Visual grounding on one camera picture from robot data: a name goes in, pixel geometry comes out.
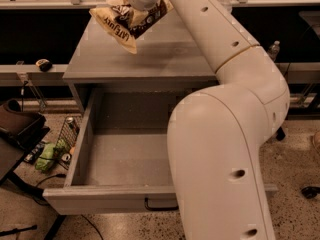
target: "floor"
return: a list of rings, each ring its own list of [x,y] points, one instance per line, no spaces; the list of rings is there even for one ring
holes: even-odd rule
[[[69,113],[44,113],[50,127],[45,137],[48,142],[58,139],[63,122]],[[320,196],[306,199],[300,189],[310,184],[320,184],[320,154],[312,138],[320,130],[320,121],[285,121],[286,138],[269,139],[260,152],[261,170],[265,183],[275,184],[278,191],[269,198],[269,208],[277,240],[320,239]],[[66,173],[61,166],[44,174],[34,165],[22,163],[15,172],[31,185],[42,179]],[[63,186],[64,179],[52,178],[40,187]],[[40,240],[50,229],[57,213],[49,206],[37,204],[10,181],[0,188],[0,231],[37,225],[37,230],[25,231],[2,239]],[[179,212],[99,214],[68,216],[54,239],[112,240],[183,240],[185,239]]]

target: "wire basket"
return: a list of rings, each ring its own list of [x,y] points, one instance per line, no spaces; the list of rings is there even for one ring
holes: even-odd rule
[[[58,156],[70,153],[70,149],[76,145],[77,137],[80,131],[81,116],[68,116],[62,125],[55,151]]]

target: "black bag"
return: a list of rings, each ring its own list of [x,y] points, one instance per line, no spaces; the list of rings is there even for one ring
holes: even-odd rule
[[[0,137],[26,150],[41,132],[45,121],[40,113],[22,112],[19,103],[10,99],[0,106]]]

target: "terrazzo floor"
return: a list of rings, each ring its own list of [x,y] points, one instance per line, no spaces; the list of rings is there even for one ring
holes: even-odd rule
[[[77,114],[45,114],[50,132],[46,141],[55,142],[66,116]],[[261,148],[260,162],[265,183],[275,184],[278,191],[269,199],[269,208],[277,240],[320,239],[320,197],[305,199],[300,189],[320,184],[320,154],[312,145],[320,121],[285,121],[286,138],[269,139]],[[66,173],[55,167],[45,175],[33,165],[22,163],[16,170],[22,179],[36,185],[43,178]],[[52,178],[40,187],[63,185],[64,179]],[[10,181],[0,188],[0,231],[37,225],[37,230],[22,232],[2,239],[40,240],[50,229],[57,213],[49,206],[38,205]],[[185,239],[179,212],[99,214],[67,216],[54,239],[105,240],[182,240]]]

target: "green object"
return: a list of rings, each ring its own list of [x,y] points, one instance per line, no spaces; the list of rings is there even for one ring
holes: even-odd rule
[[[55,162],[55,144],[54,143],[46,143],[41,155],[38,157],[36,162],[36,169],[41,170],[42,172],[48,171]]]

